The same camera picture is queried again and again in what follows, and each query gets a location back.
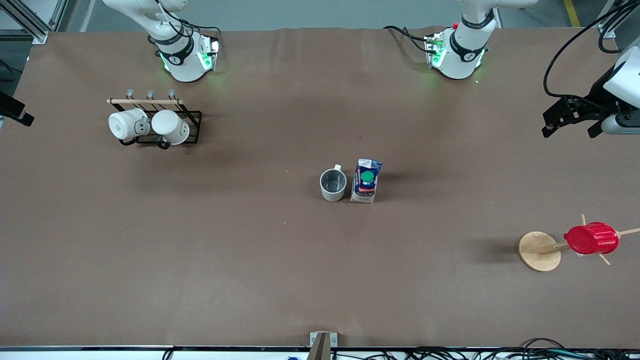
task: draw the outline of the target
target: mug rack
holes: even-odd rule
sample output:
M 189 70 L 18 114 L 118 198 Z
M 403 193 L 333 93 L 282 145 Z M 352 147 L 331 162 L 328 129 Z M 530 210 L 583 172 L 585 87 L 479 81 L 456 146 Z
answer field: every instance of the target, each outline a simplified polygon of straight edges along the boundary
M 125 99 L 107 99 L 107 103 L 113 105 L 118 111 L 126 111 L 123 105 L 129 105 L 133 108 L 141 109 L 147 115 L 143 118 L 143 123 L 150 122 L 151 118 L 161 110 L 172 110 L 178 116 L 189 124 L 189 137 L 183 143 L 198 143 L 200 138 L 200 124 L 202 123 L 202 111 L 192 111 L 187 109 L 182 99 L 175 96 L 175 90 L 169 90 L 169 98 L 167 100 L 154 99 L 153 90 L 147 92 L 147 98 L 144 100 L 134 99 L 133 89 L 127 90 Z M 119 140 L 124 146 L 133 145 L 135 143 L 156 144 L 160 149 L 169 149 L 170 144 L 163 142 L 162 135 L 157 134 L 153 128 L 149 134 L 136 136 L 135 138 L 124 141 Z

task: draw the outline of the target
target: wooden dowel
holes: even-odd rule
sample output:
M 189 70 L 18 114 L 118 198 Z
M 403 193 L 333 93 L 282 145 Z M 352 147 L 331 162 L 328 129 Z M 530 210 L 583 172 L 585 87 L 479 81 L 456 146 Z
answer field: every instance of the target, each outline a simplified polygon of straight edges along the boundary
M 153 105 L 183 105 L 184 101 L 178 100 L 136 100 L 136 99 L 107 99 L 108 104 L 153 104 Z
M 640 233 L 640 227 L 638 227 L 637 229 L 620 231 L 618 233 L 618 236 L 622 236 L 622 235 L 626 235 L 626 234 L 633 234 L 633 233 Z
M 569 249 L 570 249 L 569 244 L 564 242 L 564 243 L 558 243 L 558 244 L 541 247 L 540 249 L 538 249 L 538 251 L 536 251 L 536 253 L 540 255 L 547 255 L 547 254 L 553 254 L 554 252 L 564 251 Z
M 609 262 L 609 260 L 607 260 L 607 258 L 604 257 L 604 255 L 602 254 L 598 254 L 598 256 L 600 256 L 600 259 L 602 259 L 602 261 L 604 261 L 605 264 L 607 265 L 611 265 L 611 263 Z

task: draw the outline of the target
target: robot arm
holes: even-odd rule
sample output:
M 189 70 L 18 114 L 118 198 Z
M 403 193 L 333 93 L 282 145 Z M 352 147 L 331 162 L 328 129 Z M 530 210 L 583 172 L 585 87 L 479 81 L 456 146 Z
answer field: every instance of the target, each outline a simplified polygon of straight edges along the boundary
M 480 66 L 486 42 L 497 23 L 493 8 L 525 8 L 538 0 L 458 0 L 464 7 L 457 28 L 427 38 L 430 66 L 452 79 L 464 79 Z
M 620 54 L 585 97 L 566 95 L 544 112 L 545 138 L 560 127 L 595 120 L 589 137 L 640 134 L 640 37 Z
M 179 20 L 188 0 L 103 0 L 137 22 L 160 49 L 165 69 L 178 81 L 191 82 L 213 70 L 219 39 L 199 34 Z

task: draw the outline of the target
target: milk carton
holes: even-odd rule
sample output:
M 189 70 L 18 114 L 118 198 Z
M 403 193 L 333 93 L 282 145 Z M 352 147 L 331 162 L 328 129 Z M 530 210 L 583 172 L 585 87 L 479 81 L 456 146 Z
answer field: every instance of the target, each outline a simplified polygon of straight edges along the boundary
M 358 159 L 358 166 L 353 175 L 351 201 L 373 203 L 378 185 L 378 173 L 382 162 L 372 159 Z

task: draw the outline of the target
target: black cable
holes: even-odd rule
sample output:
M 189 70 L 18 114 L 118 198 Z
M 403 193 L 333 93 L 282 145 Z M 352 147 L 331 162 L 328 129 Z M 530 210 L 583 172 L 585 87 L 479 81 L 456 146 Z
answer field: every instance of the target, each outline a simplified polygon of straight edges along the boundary
M 416 40 L 424 42 L 424 38 L 417 37 L 417 36 L 415 36 L 415 35 L 411 34 L 411 33 L 409 32 L 409 29 L 407 29 L 407 28 L 406 28 L 406 26 L 405 26 L 404 28 L 400 29 L 400 28 L 398 28 L 397 26 L 389 25 L 389 26 L 385 26 L 383 29 L 396 30 L 396 31 L 400 32 L 400 34 L 402 34 L 402 35 L 404 35 L 404 36 L 408 37 L 408 38 L 409 38 L 409 40 L 411 40 L 411 42 L 412 42 L 412 43 L 413 43 L 413 44 L 414 44 L 418 49 L 420 49 L 420 51 L 422 51 L 423 53 L 428 53 L 428 54 L 435 54 L 435 53 L 436 53 L 435 51 L 433 51 L 433 50 L 427 50 L 427 49 L 423 48 L 422 46 L 420 46 L 418 43 L 416 43 L 416 42 L 415 42 Z
M 415 354 L 413 352 L 405 352 L 406 356 L 404 357 L 404 360 L 409 360 L 409 358 L 413 359 L 413 360 L 420 360 L 418 359 Z
M 386 360 L 397 360 L 397 359 L 396 359 L 396 357 L 394 357 L 394 356 L 393 356 L 393 355 L 391 355 L 391 354 L 388 354 L 386 350 L 383 350 L 383 351 L 382 351 L 382 354 L 380 354 L 380 355 L 372 355 L 372 356 L 368 356 L 368 357 L 365 357 L 365 358 L 364 358 L 364 359 L 362 359 L 362 360 L 373 360 L 373 359 L 376 359 L 377 357 L 383 357 L 383 358 L 384 358 L 384 359 L 386 359 Z
M 625 9 L 626 7 L 628 7 L 628 6 L 630 6 L 630 5 L 632 5 L 632 4 L 631 4 L 631 3 L 629 3 L 629 4 L 625 4 L 625 5 L 622 5 L 622 6 L 619 6 L 619 7 L 613 8 L 612 10 L 610 10 L 609 12 L 607 12 L 606 14 L 604 14 L 604 15 L 602 15 L 601 17 L 599 17 L 599 18 L 595 19 L 591 24 L 589 24 L 589 25 L 585 26 L 582 30 L 578 31 L 578 33 L 577 33 L 577 34 L 575 34 L 574 36 L 572 36 L 572 37 L 571 37 L 571 39 L 569 39 L 569 41 L 567 41 L 566 43 L 564 43 L 564 45 L 560 48 L 560 50 L 558 50 L 558 52 L 556 53 L 556 55 L 554 55 L 554 57 L 551 59 L 551 62 L 549 63 L 549 66 L 547 67 L 547 71 L 545 71 L 545 76 L 544 76 L 543 81 L 542 81 L 542 86 L 543 86 L 543 88 L 545 89 L 545 93 L 547 93 L 547 95 L 552 96 L 552 97 L 560 97 L 560 98 L 565 97 L 565 98 L 567 98 L 567 99 L 569 99 L 569 98 L 580 99 L 580 100 L 582 100 L 582 101 L 586 101 L 586 102 L 590 103 L 590 104 L 591 104 L 591 105 L 593 105 L 593 106 L 596 106 L 597 108 L 600 108 L 600 109 L 606 110 L 606 109 L 605 109 L 605 108 L 603 108 L 602 106 L 597 105 L 597 104 L 595 104 L 594 102 L 589 101 L 589 100 L 587 100 L 587 99 L 585 99 L 585 98 L 583 98 L 583 97 L 580 97 L 580 96 L 576 96 L 576 95 L 568 95 L 568 94 L 555 94 L 555 93 L 553 93 L 553 92 L 549 91 L 549 87 L 548 87 L 548 85 L 547 85 L 547 81 L 548 81 L 548 78 L 549 78 L 549 74 L 551 73 L 551 68 L 552 68 L 552 67 L 554 66 L 554 64 L 556 63 L 556 60 L 558 59 L 558 57 L 560 57 L 560 54 L 562 54 L 562 52 L 563 52 L 563 51 L 564 51 L 564 50 L 565 50 L 569 45 L 571 45 L 571 43 L 572 43 L 575 39 L 577 39 L 580 35 L 584 34 L 586 31 L 588 31 L 588 30 L 589 30 L 589 29 L 591 29 L 593 26 L 595 26 L 596 24 L 598 24 L 600 21 L 602 21 L 602 20 L 606 19 L 608 16 L 610 16 L 610 15 L 612 15 L 612 14 L 614 14 L 614 13 L 617 13 L 617 12 L 619 12 L 619 11 L 621 11 L 621 10 Z
M 516 348 L 516 347 L 512 347 L 512 348 L 502 348 L 500 350 L 496 350 L 492 353 L 490 353 L 489 355 L 485 356 L 484 358 L 482 358 L 481 360 L 495 360 L 495 358 L 498 356 L 499 353 L 501 352 L 514 352 L 514 351 L 521 351 L 522 348 Z M 476 356 L 477 357 L 481 357 L 482 355 L 480 353 L 477 353 L 476 355 L 473 356 L 473 358 L 471 360 L 476 360 Z
M 556 340 L 553 339 L 549 339 L 549 338 L 533 338 L 530 340 L 525 341 L 526 345 L 523 345 L 523 347 L 525 349 L 529 348 L 531 345 L 537 343 L 538 341 L 546 341 L 547 343 L 553 344 L 559 348 L 564 348 L 564 346 L 562 346 L 562 344 L 560 344 L 559 342 L 557 342 Z
M 461 356 L 461 359 L 454 357 L 451 352 L 458 354 Z M 454 348 L 444 348 L 444 347 L 417 347 L 413 350 L 413 354 L 421 355 L 420 360 L 423 360 L 429 356 L 436 360 L 468 360 L 467 357 L 462 354 L 460 351 Z
M 609 29 L 615 28 L 616 26 L 620 25 L 620 23 L 622 23 L 638 7 L 638 3 L 633 4 L 633 1 L 630 1 L 630 3 L 632 3 L 631 6 L 624 9 L 623 11 L 620 11 L 616 15 L 613 15 L 611 19 L 609 19 L 602 26 L 600 36 L 598 37 L 598 48 L 603 53 L 618 54 L 622 52 L 623 49 L 617 49 L 617 50 L 607 49 L 606 47 L 604 47 L 603 41 L 604 41 L 604 35 L 609 31 Z
M 186 31 L 186 35 L 182 33 L 182 29 L 178 30 L 175 28 L 175 26 L 173 25 L 173 23 L 171 21 L 168 21 L 169 25 L 171 26 L 171 28 L 175 31 L 176 34 L 180 35 L 180 37 L 183 38 L 190 38 L 193 35 L 193 28 L 191 28 L 191 34 L 189 34 L 189 31 Z M 184 26 L 184 24 L 180 25 L 181 28 L 189 28 L 188 26 Z
M 159 0 L 156 0 L 156 3 L 158 5 L 160 5 L 160 7 L 164 10 L 164 13 L 167 14 L 170 18 L 172 18 L 173 20 L 178 20 L 181 24 L 186 25 L 187 27 L 191 28 L 192 31 L 194 30 L 194 28 L 196 28 L 196 29 L 215 29 L 216 32 L 218 33 L 218 39 L 217 40 L 220 40 L 220 36 L 222 34 L 222 30 L 220 30 L 219 27 L 217 27 L 217 26 L 200 26 L 200 25 L 192 24 L 192 23 L 188 22 L 187 20 L 180 19 L 179 17 L 174 16 L 173 14 L 168 12 L 164 8 L 164 6 L 162 6 L 162 4 L 159 2 Z
M 337 352 L 337 351 L 334 351 L 334 352 L 333 352 L 333 358 L 334 358 L 334 360 L 335 360 L 335 358 L 336 358 L 336 357 L 338 357 L 338 356 L 344 356 L 344 357 L 350 357 L 350 358 L 352 358 L 352 359 L 364 360 L 364 358 L 363 358 L 363 357 L 357 357 L 357 356 L 353 356 L 353 355 L 344 355 L 344 354 L 340 355 L 340 354 L 338 354 L 338 352 Z
M 567 351 L 563 348 L 542 348 L 542 349 L 538 349 L 538 350 L 533 350 L 533 352 L 537 353 L 537 354 L 545 354 L 548 356 L 562 356 L 562 357 L 569 357 L 570 359 L 581 359 L 581 360 L 589 360 L 592 359 L 592 357 L 588 357 L 582 354 L 576 354 L 575 352 L 570 352 Z
M 14 81 L 20 79 L 20 75 L 16 74 L 16 72 L 19 72 L 22 74 L 21 70 L 18 70 L 15 67 L 12 67 L 2 59 L 0 59 L 0 66 L 3 66 L 4 68 L 6 68 L 7 71 L 13 76 L 13 79 L 0 79 L 0 83 L 13 83 Z
M 175 349 L 175 347 L 172 347 L 171 349 L 167 350 L 164 352 L 164 354 L 162 355 L 162 360 L 169 360 L 171 359 L 171 356 L 173 355 L 173 350 Z

